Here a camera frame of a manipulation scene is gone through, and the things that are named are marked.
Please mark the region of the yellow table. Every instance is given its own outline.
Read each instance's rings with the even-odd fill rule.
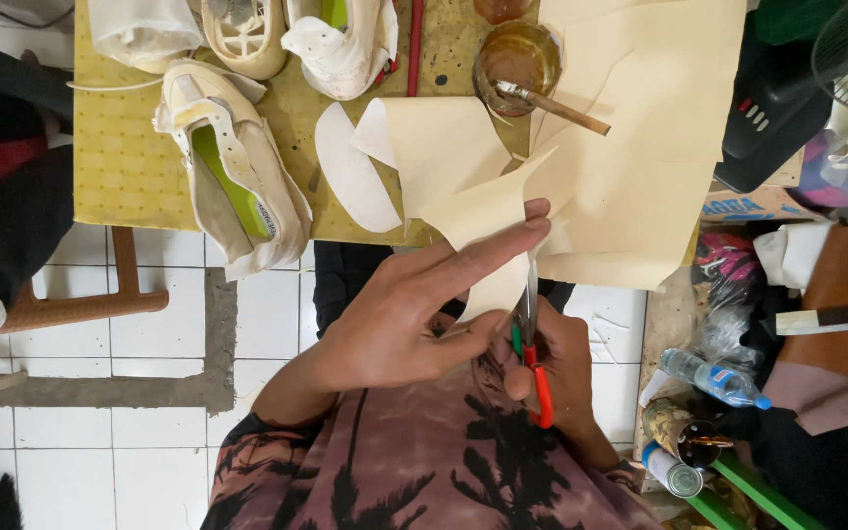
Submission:
[[[470,69],[478,45],[491,26],[471,0],[426,0],[421,39],[420,96],[472,95]],[[362,97],[343,102],[354,123],[375,97],[403,97],[407,90],[411,0],[396,2],[399,68]],[[90,43],[87,0],[77,0],[75,82],[88,87],[135,85],[153,76],[97,54]],[[537,18],[537,8],[527,20]],[[198,58],[214,64],[205,51]],[[437,78],[446,76],[443,85]],[[302,77],[300,58],[289,54],[284,69],[264,82],[266,96],[256,108],[266,116],[289,174],[313,209],[314,239],[421,246],[434,235],[425,223],[412,223],[407,238],[402,227],[384,234],[355,224],[330,191],[317,162],[313,131],[319,115],[333,100],[311,89]],[[75,93],[75,219],[81,223],[198,230],[188,196],[181,153],[169,135],[153,130],[151,119],[161,85],[139,90]],[[494,120],[510,151],[528,155],[529,118],[510,119],[512,127]],[[398,173],[376,160],[379,175],[402,214]]]

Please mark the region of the white sneaker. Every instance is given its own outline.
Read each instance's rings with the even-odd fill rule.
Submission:
[[[395,6],[392,0],[346,0],[343,33],[315,17],[317,4],[287,0],[290,30],[280,42],[302,58],[303,76],[311,87],[340,101],[354,99],[398,53]]]
[[[227,279],[293,263],[312,212],[253,102],[265,88],[191,59],[171,63],[155,119],[185,158],[195,220],[224,253]]]
[[[253,3],[253,15],[233,26],[228,21],[229,13],[218,17],[210,0],[203,0],[205,36],[211,49],[231,70],[251,79],[273,78],[287,62],[287,51],[280,45],[287,30],[282,0],[248,1]]]

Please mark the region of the hand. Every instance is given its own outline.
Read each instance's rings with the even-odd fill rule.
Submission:
[[[539,296],[537,327],[534,340],[551,388],[553,424],[569,436],[580,434],[594,424],[588,324],[559,315],[544,296]],[[530,410],[539,412],[535,376],[527,366],[508,368],[503,386],[513,400],[525,400]]]
[[[442,305],[490,272],[535,247],[551,228],[546,199],[526,203],[525,223],[460,253],[442,241],[414,254],[385,259],[322,340],[300,357],[317,390],[400,387],[437,379],[481,353],[509,321],[490,311],[469,329],[438,339],[428,322]]]

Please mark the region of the red rod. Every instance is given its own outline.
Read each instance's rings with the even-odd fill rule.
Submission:
[[[408,97],[418,97],[418,74],[421,63],[421,25],[424,19],[424,0],[414,0],[411,6],[411,56],[408,57]]]

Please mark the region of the red scissor handle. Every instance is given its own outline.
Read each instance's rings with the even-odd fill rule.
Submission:
[[[523,346],[522,355],[524,356],[526,366],[532,369],[535,374],[535,393],[539,399],[541,414],[536,414],[529,411],[529,415],[535,424],[543,429],[551,427],[555,417],[555,408],[551,403],[551,387],[548,386],[548,376],[545,373],[545,367],[538,362],[538,356],[535,352],[535,346]]]

